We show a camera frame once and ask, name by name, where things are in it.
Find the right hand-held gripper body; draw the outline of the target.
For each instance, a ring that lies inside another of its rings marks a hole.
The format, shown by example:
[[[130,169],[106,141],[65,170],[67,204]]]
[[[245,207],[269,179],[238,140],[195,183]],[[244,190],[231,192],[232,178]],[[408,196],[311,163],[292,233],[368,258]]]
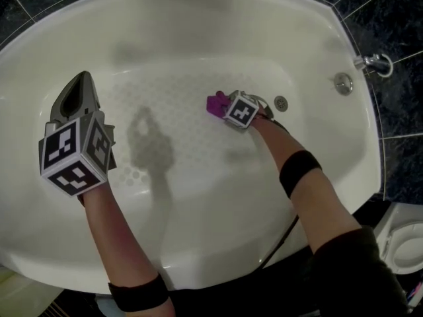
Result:
[[[257,116],[268,120],[274,118],[269,104],[260,96],[235,90],[229,95],[229,100],[231,102],[225,109],[223,119],[240,129],[247,129]]]

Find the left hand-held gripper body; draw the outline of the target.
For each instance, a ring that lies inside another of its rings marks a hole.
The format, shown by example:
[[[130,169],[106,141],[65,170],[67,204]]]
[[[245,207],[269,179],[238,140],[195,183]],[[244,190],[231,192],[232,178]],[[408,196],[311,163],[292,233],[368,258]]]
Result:
[[[100,110],[60,127],[48,122],[38,143],[40,176],[69,197],[104,184],[116,168],[113,131]]]

